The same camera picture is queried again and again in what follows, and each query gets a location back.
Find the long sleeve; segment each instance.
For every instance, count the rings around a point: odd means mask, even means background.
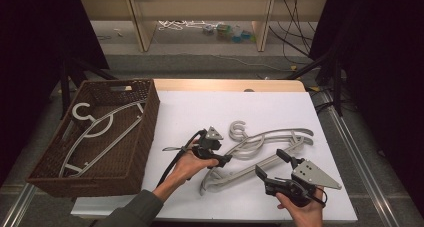
[[[97,226],[149,226],[162,207],[163,202],[152,192],[142,190],[125,207],[113,211]]]

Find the brown wicker basket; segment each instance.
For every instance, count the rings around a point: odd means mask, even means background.
[[[133,103],[142,103],[143,114],[128,134],[80,177],[70,177],[74,170],[65,168],[59,177],[62,164],[74,143],[92,124],[72,115],[78,103],[89,107],[77,109],[79,116],[91,115],[99,119],[111,111]],[[41,190],[54,197],[94,197],[136,194],[141,189],[144,168],[153,142],[160,100],[152,79],[85,81],[78,89],[57,132],[44,155],[27,178]],[[128,107],[113,115],[113,124],[102,135],[84,138],[77,145],[68,163],[83,168],[117,139],[140,116],[140,109]],[[108,118],[90,132],[105,129]]]

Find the person's arm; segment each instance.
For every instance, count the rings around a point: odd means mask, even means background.
[[[171,174],[155,190],[142,190],[130,203],[113,211],[97,226],[149,226],[162,209],[163,203],[178,187],[200,170],[218,163],[216,159],[201,160],[188,150],[178,160]]]
[[[322,199],[323,191],[320,187],[315,191],[315,197]],[[278,209],[287,209],[292,216],[297,227],[321,227],[322,226],[322,205],[316,201],[311,201],[304,207],[297,207],[287,196],[282,193],[275,195],[280,201]]]

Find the gray floor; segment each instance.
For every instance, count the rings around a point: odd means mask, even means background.
[[[249,23],[238,24],[251,31]],[[313,36],[309,25],[302,23],[304,35]],[[272,33],[269,33],[265,52],[257,52],[256,45],[250,40],[242,43],[222,42],[215,36],[206,36],[201,29],[183,28],[183,30],[165,29],[156,31],[155,39],[148,52],[140,53],[137,47],[132,24],[128,22],[93,22],[99,41],[111,67],[109,72],[120,79],[145,78],[220,78],[220,79],[278,79],[290,74],[293,66],[300,68],[309,59],[299,55],[291,47],[283,45]],[[272,28],[284,36],[277,23]],[[306,51],[299,38],[288,38],[295,46]],[[314,77],[317,70],[309,72],[300,79],[306,87],[316,86]],[[325,101],[326,93],[311,93],[315,105]],[[344,92],[343,98],[349,99]],[[318,117],[333,153],[336,164],[343,178],[345,187],[358,216],[358,222],[350,224],[327,223],[325,226],[384,226],[360,175],[346,149],[345,142],[339,134],[332,118],[332,109],[325,109]],[[399,182],[390,164],[377,154],[378,146],[361,113],[354,103],[343,105],[344,121],[363,154],[366,162],[390,203],[399,226],[424,226],[424,221],[412,203],[409,195]],[[0,219],[3,220],[19,195],[25,178],[29,175],[36,161],[41,157],[59,124],[61,115],[61,96],[59,88],[51,95],[51,103],[44,110],[43,118],[34,131],[30,143],[21,155],[8,179],[0,190]],[[19,226],[89,226],[91,220],[83,220],[70,215],[73,203],[67,198],[53,198],[42,191],[37,191]],[[155,226],[227,226],[227,224],[202,223],[155,223]],[[258,224],[231,224],[231,226],[258,226]],[[292,226],[283,223],[281,226]]]

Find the white tabletop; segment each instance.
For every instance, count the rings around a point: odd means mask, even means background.
[[[228,136],[230,124],[246,122],[249,136],[264,131],[285,128],[307,128],[314,132],[314,144],[305,145],[296,155],[321,167],[343,186],[333,156],[319,123],[310,96],[306,92],[190,92],[158,91],[161,104],[155,129],[155,139],[146,165],[142,188],[153,190],[163,171],[174,158],[175,151],[163,152],[165,147],[181,147],[198,130],[214,126],[224,136],[216,154],[225,154],[236,142]],[[226,174],[271,156],[287,143],[268,144],[252,160],[232,159],[220,171]],[[291,166],[283,161],[264,168],[268,177],[290,178]],[[278,210],[275,197],[265,194],[263,182],[254,174],[245,176],[223,189],[207,191],[199,188],[207,170],[199,172],[167,200],[157,216],[159,220],[216,222],[279,222],[290,220],[286,210]],[[346,189],[325,188],[328,194],[324,209],[325,221],[356,221]],[[133,196],[78,198],[71,214],[83,218],[104,218],[114,209],[127,204]]]

